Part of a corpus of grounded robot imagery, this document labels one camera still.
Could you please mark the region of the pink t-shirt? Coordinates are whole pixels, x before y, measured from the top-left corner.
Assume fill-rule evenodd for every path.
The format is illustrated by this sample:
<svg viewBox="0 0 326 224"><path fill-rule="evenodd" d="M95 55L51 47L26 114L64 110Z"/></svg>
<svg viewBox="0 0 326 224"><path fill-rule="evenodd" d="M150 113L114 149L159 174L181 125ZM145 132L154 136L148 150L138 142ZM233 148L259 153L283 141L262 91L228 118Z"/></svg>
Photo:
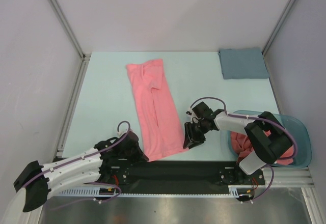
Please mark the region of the pink t-shirt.
<svg viewBox="0 0 326 224"><path fill-rule="evenodd" d="M149 161L187 151L179 115L165 77L162 59L128 64L127 75Z"/></svg>
<svg viewBox="0 0 326 224"><path fill-rule="evenodd" d="M238 155L237 163L240 163L245 157L247 157L254 149L249 140L249 137L244 134L231 132L231 146L233 151ZM284 159L292 156L294 153L294 147L291 146L282 156L276 161L276 164L290 165L293 163L293 159Z"/></svg>

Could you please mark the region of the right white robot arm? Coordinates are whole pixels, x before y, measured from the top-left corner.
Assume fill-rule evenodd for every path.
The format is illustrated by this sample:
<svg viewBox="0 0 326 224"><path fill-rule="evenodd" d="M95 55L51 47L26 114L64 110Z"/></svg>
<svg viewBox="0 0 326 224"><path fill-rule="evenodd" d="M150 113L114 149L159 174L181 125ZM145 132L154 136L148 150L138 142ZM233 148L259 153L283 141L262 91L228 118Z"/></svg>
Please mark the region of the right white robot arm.
<svg viewBox="0 0 326 224"><path fill-rule="evenodd" d="M246 134L253 147L240 161L235 171L235 179L247 184L253 173L265 165L272 165L278 159L291 159L297 155L297 143L294 137L269 112L257 116L232 114L222 109L210 108L186 112L191 120L186 122L185 148L193 148L205 142L205 134L210 131L233 131Z"/></svg>

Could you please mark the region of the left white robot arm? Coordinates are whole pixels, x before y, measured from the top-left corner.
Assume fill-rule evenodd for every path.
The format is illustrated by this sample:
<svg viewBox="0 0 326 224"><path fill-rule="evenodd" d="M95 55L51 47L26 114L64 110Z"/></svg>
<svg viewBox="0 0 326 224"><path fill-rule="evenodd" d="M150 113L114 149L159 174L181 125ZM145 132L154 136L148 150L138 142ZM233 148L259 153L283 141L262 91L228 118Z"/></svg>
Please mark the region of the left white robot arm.
<svg viewBox="0 0 326 224"><path fill-rule="evenodd" d="M112 178L111 162L126 160L135 164L148 161L136 136L111 137L100 141L80 155L61 161L40 164L30 162L13 185L25 190L23 212L31 212L45 204L54 194L80 184L107 183Z"/></svg>

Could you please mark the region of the crumpled pink t-shirt in basin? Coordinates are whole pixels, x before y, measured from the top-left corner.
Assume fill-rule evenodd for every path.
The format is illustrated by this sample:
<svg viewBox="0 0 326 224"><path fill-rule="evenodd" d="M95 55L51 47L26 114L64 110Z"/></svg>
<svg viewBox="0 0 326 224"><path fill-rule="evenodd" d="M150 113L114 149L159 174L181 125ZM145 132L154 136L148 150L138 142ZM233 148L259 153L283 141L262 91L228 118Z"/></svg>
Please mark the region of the crumpled pink t-shirt in basin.
<svg viewBox="0 0 326 224"><path fill-rule="evenodd" d="M231 146L233 151L238 155L237 163L240 163L245 157L247 157L254 149L249 140L249 137L244 134L231 132ZM290 165L293 163L293 159L284 159L292 156L294 153L294 147L291 146L282 156L276 161L276 164Z"/></svg>

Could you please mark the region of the folded blue-grey t-shirt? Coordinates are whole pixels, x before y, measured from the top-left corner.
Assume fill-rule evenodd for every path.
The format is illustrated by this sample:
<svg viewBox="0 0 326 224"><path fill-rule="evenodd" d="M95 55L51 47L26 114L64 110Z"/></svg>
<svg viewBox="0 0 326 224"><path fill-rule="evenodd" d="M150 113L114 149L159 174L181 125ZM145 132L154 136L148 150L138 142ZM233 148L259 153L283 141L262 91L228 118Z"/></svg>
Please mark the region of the folded blue-grey t-shirt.
<svg viewBox="0 0 326 224"><path fill-rule="evenodd" d="M224 79L269 78L269 73L259 47L220 49L219 59Z"/></svg>

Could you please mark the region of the teal plastic basin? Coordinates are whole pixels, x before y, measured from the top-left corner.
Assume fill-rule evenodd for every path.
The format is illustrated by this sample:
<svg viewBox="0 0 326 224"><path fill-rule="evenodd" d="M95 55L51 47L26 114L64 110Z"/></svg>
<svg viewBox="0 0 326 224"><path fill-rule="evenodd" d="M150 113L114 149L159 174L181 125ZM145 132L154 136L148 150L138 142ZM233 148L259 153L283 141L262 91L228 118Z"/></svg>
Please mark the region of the teal plastic basin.
<svg viewBox="0 0 326 224"><path fill-rule="evenodd" d="M307 167L311 162L312 151L308 131L305 125L292 116L273 114L273 116L282 124L285 129L294 137L297 143L297 155L293 158L290 165L274 164L277 167L289 167L293 169L302 169ZM231 146L231 131L227 131L226 138L228 147L235 157L238 155L233 151Z"/></svg>

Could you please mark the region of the left aluminium frame post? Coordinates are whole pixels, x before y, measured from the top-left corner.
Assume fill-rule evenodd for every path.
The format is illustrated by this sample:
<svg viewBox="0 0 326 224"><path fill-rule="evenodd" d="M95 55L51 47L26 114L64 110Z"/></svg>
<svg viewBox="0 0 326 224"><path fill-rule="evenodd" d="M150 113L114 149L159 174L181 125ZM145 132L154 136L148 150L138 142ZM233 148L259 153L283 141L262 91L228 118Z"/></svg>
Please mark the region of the left aluminium frame post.
<svg viewBox="0 0 326 224"><path fill-rule="evenodd" d="M77 53L77 55L81 58L84 59L85 54L82 51L82 48L73 32L73 29L71 28L61 6L58 0L48 0L50 6L52 7L52 10L54 12L54 14L56 15L56 17L59 20L59 23L61 24L64 32L66 33L69 41L71 42L75 52Z"/></svg>

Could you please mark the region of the aluminium frame post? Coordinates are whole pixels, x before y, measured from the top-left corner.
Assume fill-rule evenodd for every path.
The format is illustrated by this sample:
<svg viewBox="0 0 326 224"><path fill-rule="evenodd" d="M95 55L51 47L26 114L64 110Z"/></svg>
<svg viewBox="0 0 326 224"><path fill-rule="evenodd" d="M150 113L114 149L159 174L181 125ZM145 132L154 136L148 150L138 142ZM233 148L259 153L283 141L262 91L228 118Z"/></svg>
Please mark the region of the aluminium frame post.
<svg viewBox="0 0 326 224"><path fill-rule="evenodd" d="M275 27L273 28L266 44L264 45L263 49L262 49L262 55L266 56L266 54L268 53L270 47L272 46L273 42L275 41L278 33L280 32L283 24L285 23L285 21L287 20L288 16L290 15L290 12L292 11L292 9L294 8L294 5L296 4L298 0L288 0L287 4L285 5Z"/></svg>
<svg viewBox="0 0 326 224"><path fill-rule="evenodd" d="M54 12L54 14L56 15L56 17L59 20L59 23L61 24L64 32L66 33L69 41L71 42L75 52L77 53L77 55L81 58L84 59L85 54L82 51L82 48L73 32L73 29L71 28L61 6L58 0L48 0L50 6L52 7L52 10Z"/></svg>

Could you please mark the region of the right aluminium frame post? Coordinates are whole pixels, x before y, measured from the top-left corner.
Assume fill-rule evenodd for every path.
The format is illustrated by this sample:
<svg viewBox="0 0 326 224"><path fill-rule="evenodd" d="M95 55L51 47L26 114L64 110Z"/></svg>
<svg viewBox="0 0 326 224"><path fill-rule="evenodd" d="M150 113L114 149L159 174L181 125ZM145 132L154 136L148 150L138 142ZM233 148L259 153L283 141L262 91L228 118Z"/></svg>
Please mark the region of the right aluminium frame post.
<svg viewBox="0 0 326 224"><path fill-rule="evenodd" d="M266 44L264 45L263 49L262 49L262 55L266 56L266 54L268 53L270 47L272 46L273 42L275 41L278 33L280 32L283 24L285 23L285 21L287 20L288 16L290 15L290 12L292 11L292 9L294 8L294 5L296 4L298 0L288 0L287 4L285 5L275 27L273 28Z"/></svg>

